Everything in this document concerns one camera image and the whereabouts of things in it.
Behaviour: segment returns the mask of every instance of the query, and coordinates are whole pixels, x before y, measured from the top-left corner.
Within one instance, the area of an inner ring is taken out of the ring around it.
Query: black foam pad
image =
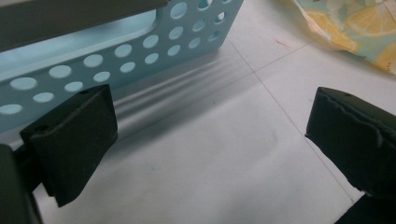
[[[306,137],[355,188],[396,198],[395,116],[346,92],[318,88]]]
[[[117,121],[108,85],[77,93],[21,131],[44,170],[44,185],[59,206],[82,192],[107,150],[117,140]]]

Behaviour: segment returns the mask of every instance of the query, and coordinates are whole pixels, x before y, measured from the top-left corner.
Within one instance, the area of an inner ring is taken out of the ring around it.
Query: white tile floor
[[[396,114],[395,84],[288,0],[246,0],[219,51],[115,93],[121,140],[80,197],[35,196],[46,223],[334,223],[361,193],[304,138],[316,88]]]

